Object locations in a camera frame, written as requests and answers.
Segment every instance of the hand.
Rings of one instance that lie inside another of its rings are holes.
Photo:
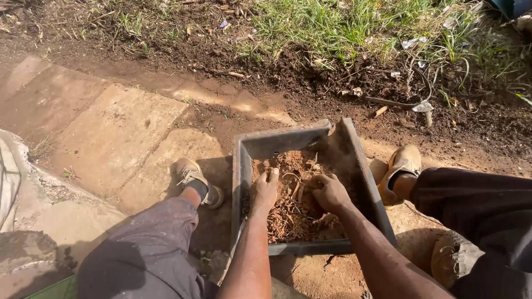
[[[342,210],[354,206],[335,174],[313,176],[311,180],[313,183],[323,184],[321,189],[313,190],[312,195],[327,212],[338,215]]]
[[[250,202],[250,215],[268,216],[271,208],[277,199],[277,181],[279,180],[279,169],[273,168],[270,173],[270,180],[266,181],[267,171],[263,172],[255,182],[255,196]]]

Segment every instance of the shoe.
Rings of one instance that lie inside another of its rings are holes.
[[[183,186],[196,179],[207,186],[207,194],[201,199],[200,204],[209,209],[216,209],[223,203],[223,193],[220,188],[211,185],[203,176],[200,166],[188,158],[181,158],[176,162],[177,177],[181,181],[177,185]]]
[[[389,189],[391,178],[399,171],[401,171],[401,173],[410,173],[416,177],[421,173],[421,154],[415,145],[407,144],[392,154],[390,162],[388,163],[388,172],[377,186],[384,208],[387,210],[404,203],[403,198],[398,198],[397,195]]]

